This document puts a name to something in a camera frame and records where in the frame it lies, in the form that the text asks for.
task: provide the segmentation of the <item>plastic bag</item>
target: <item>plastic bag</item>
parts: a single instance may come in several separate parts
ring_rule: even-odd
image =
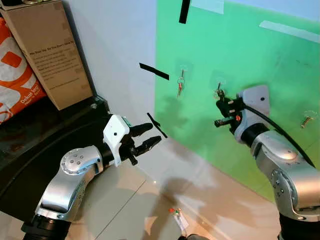
[[[0,17],[0,124],[44,96],[41,84]]]

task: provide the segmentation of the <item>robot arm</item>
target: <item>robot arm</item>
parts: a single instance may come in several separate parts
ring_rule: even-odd
[[[229,99],[220,93],[216,103],[224,119],[216,127],[230,124],[235,139],[247,144],[258,168],[273,187],[274,199],[280,213],[280,238],[319,239],[320,236],[320,172],[267,122],[246,106],[269,114],[267,86],[248,88]]]
[[[152,123],[131,126],[126,118],[112,115],[103,130],[100,146],[67,152],[60,161],[57,174],[46,187],[32,222],[25,222],[21,228],[26,233],[24,239],[65,239],[88,183],[110,165],[118,167],[126,159],[132,165],[137,164],[135,157],[151,150],[161,137],[151,137],[138,147],[132,137],[140,136],[152,127]]]

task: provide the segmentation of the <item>bolt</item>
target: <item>bolt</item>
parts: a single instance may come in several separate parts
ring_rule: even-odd
[[[307,116],[306,119],[304,120],[304,122],[301,124],[301,128],[305,128],[307,123],[310,122],[310,120],[312,120],[312,117]]]
[[[96,103],[93,103],[93,104],[90,105],[90,107],[91,107],[92,109],[96,109],[96,108],[97,108],[97,104],[96,104]]]
[[[272,176],[274,176],[274,175],[276,175],[276,174],[278,174],[278,171],[277,171],[277,170],[273,170],[272,173],[271,173]]]

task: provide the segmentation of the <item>green wall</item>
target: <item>green wall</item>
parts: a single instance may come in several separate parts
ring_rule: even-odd
[[[304,112],[319,112],[320,45],[259,27],[271,21],[319,34],[320,26],[302,18],[225,2],[224,14],[190,7],[187,23],[179,23],[181,1],[158,0],[156,67],[170,75],[157,77],[156,120],[170,137],[212,165],[273,200],[268,180],[250,150],[238,144],[228,128],[215,128],[222,116],[214,91],[217,82],[230,97],[247,87],[266,84],[270,117],[308,150],[320,167],[319,120],[301,129]],[[177,80],[185,73],[177,97]]]

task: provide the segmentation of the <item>black tape strip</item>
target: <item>black tape strip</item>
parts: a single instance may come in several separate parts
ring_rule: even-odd
[[[191,0],[182,0],[179,23],[186,24]]]
[[[144,69],[144,70],[147,70],[147,71],[149,71],[149,72],[152,72],[152,73],[154,73],[155,75],[158,75],[159,77],[162,77],[162,78],[164,78],[164,79],[169,80],[169,74],[166,74],[166,73],[163,72],[163,71],[159,71],[159,70],[155,69],[154,67],[145,65],[145,64],[143,64],[143,63],[141,63],[141,62],[140,62],[139,64],[140,64],[140,68],[142,68],[142,69]]]
[[[165,134],[161,129],[160,129],[160,123],[158,123],[156,120],[154,120],[154,118],[150,115],[150,113],[146,113],[148,115],[148,117],[150,118],[151,122],[153,123],[153,125],[155,126],[156,129],[159,130],[159,132],[167,139],[168,136],[167,134]]]

